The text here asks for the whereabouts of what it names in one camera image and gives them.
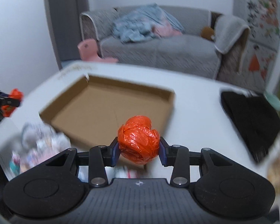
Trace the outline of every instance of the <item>pink plastic chair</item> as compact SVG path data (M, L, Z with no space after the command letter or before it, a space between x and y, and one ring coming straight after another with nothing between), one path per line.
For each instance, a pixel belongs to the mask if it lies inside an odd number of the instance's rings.
M95 62L110 62L116 63L118 59L107 57L105 59L98 56L98 46L94 39L87 39L78 44L81 60Z

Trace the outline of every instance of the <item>floral refrigerator door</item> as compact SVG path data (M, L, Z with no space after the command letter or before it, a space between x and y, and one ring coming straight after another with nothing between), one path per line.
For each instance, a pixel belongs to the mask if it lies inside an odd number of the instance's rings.
M243 80L247 88L262 92L280 43L280 0L234 0L234 15L244 19L251 29Z

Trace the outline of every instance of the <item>sofa seat cushion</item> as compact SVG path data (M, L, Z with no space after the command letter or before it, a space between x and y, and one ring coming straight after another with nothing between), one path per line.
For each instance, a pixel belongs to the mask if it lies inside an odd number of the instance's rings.
M214 79L221 55L214 43L194 35L153 39L122 44L110 36L101 44L102 57L115 57L120 63L151 66Z

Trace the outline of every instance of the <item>cardboard box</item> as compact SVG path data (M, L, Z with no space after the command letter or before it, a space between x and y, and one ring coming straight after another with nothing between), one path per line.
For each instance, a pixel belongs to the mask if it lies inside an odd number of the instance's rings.
M89 75L81 78L45 108L40 117L72 144L83 149L110 145L130 117L144 115L164 133L174 92Z

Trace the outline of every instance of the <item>blue blanket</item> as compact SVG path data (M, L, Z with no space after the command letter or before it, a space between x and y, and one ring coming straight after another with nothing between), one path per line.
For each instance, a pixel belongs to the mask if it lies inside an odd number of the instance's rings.
M184 32L180 22L157 4L142 6L114 21L113 36L122 43L151 40L156 37L153 27L168 22L173 29Z

